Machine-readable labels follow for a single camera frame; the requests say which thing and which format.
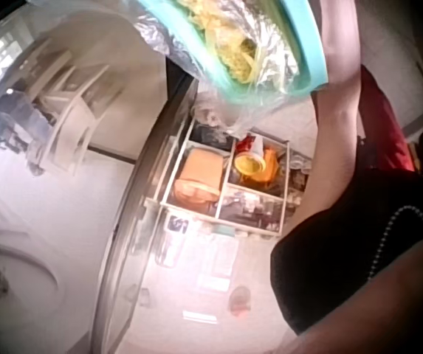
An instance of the necklace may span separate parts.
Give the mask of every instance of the necklace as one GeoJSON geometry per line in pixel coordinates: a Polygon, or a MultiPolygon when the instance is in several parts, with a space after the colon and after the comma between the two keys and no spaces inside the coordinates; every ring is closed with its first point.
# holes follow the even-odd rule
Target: necklace
{"type": "Polygon", "coordinates": [[[380,240],[380,243],[379,243],[379,248],[376,250],[375,258],[372,261],[371,270],[368,274],[368,278],[367,278],[368,282],[372,280],[372,278],[374,277],[377,271],[378,262],[379,262],[380,256],[382,255],[383,247],[385,246],[385,242],[387,241],[387,237],[390,234],[393,224],[395,223],[396,219],[400,216],[400,214],[402,214],[402,212],[404,212],[405,210],[411,210],[423,222],[423,212],[420,209],[418,209],[416,206],[405,205],[398,208],[397,211],[395,211],[395,213],[390,217],[390,220],[388,221],[387,226],[385,227],[385,231],[383,232],[382,239],[380,240]]]}

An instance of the orange container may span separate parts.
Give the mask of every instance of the orange container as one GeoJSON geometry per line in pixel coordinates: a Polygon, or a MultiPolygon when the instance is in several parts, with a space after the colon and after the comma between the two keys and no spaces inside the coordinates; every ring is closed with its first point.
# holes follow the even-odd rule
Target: orange container
{"type": "Polygon", "coordinates": [[[190,204],[217,201],[221,194],[223,164],[223,156],[217,153],[192,149],[173,186],[176,198],[190,204]]]}

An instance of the person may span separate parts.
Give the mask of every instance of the person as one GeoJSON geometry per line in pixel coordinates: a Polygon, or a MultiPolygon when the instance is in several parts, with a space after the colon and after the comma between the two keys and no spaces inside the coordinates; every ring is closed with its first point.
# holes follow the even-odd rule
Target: person
{"type": "Polygon", "coordinates": [[[271,282],[299,335],[288,353],[423,353],[423,177],[360,65],[354,0],[320,0],[329,84],[315,95],[312,173],[271,282]],[[357,166],[357,112],[374,146],[357,166]]]}

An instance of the food item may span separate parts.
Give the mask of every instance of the food item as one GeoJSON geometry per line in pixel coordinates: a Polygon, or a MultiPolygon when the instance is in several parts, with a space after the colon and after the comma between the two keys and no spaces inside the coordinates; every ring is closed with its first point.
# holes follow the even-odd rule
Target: food item
{"type": "Polygon", "coordinates": [[[244,176],[253,176],[265,170],[264,141],[262,136],[247,136],[235,145],[234,166],[244,176]]]}
{"type": "Polygon", "coordinates": [[[265,170],[250,176],[258,183],[271,183],[274,181],[278,171],[277,152],[272,148],[267,148],[264,151],[265,170]]]}
{"type": "Polygon", "coordinates": [[[240,83],[255,79],[256,43],[218,6],[218,0],[177,0],[190,10],[190,21],[203,31],[208,50],[218,55],[231,77],[240,83]]]}

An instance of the sink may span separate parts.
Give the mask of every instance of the sink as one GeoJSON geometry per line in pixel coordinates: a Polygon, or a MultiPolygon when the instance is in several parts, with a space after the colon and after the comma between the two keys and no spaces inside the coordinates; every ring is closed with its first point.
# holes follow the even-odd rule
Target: sink
{"type": "Polygon", "coordinates": [[[42,261],[0,245],[0,333],[48,321],[61,294],[59,281],[42,261]]]}

